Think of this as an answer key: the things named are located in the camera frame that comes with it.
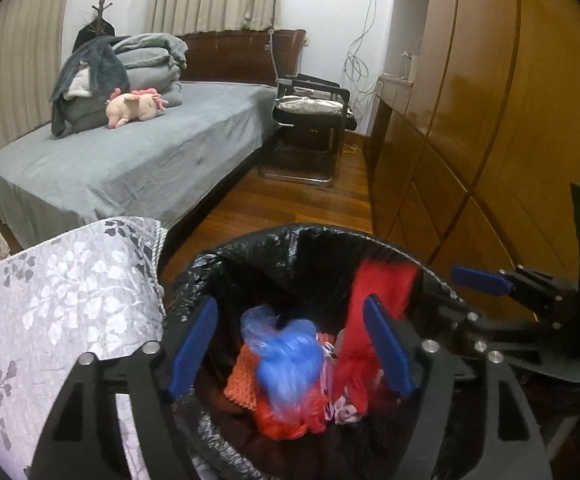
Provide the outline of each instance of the plush toy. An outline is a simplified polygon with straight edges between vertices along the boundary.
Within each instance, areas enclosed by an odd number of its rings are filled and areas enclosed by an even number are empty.
[[[161,99],[154,88],[135,90],[129,94],[122,94],[119,88],[115,88],[106,107],[108,127],[118,128],[135,119],[149,121],[158,110],[164,111],[166,104],[168,102]]]

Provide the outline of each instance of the blue plastic bag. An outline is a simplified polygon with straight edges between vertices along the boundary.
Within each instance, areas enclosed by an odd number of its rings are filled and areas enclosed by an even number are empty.
[[[305,394],[320,376],[324,352],[310,320],[292,320],[283,330],[276,329],[276,322],[270,308],[253,307],[241,316],[241,335],[261,357],[257,381],[273,413],[290,420],[302,412]]]

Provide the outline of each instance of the mattress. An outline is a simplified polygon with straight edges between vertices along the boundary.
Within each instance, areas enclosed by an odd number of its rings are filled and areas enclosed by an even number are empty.
[[[275,129],[276,89],[180,85],[182,105],[145,123],[61,139],[50,124],[0,150],[0,218],[23,248],[113,216],[176,224]]]

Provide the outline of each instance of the blue gripper pad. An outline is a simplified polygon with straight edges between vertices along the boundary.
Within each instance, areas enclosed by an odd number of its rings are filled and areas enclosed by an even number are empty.
[[[173,399],[190,391],[216,329],[219,311],[214,298],[207,298],[200,308],[201,313],[190,320],[193,325],[172,360],[172,379],[168,393]]]
[[[467,286],[477,292],[490,296],[507,296],[512,292],[513,284],[500,274],[454,266],[450,269],[450,279],[457,285]]]
[[[364,301],[364,324],[384,368],[388,385],[401,397],[408,398],[415,390],[410,379],[408,355],[372,296]]]

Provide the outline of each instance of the black trash bag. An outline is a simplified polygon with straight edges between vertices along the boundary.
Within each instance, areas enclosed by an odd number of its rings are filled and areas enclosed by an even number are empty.
[[[305,317],[336,335],[346,321],[352,283],[363,259],[412,261],[422,268],[418,290],[456,294],[430,270],[394,245],[369,235],[317,224],[293,224],[237,238],[201,253],[176,280],[176,298],[164,322],[185,322],[208,294],[219,321],[194,392],[173,406],[190,446],[227,480],[389,478],[404,449],[413,413],[404,403],[390,416],[367,415],[354,424],[331,424],[321,434],[274,442],[259,434],[250,412],[223,396],[243,344],[240,318],[271,306],[283,320]]]

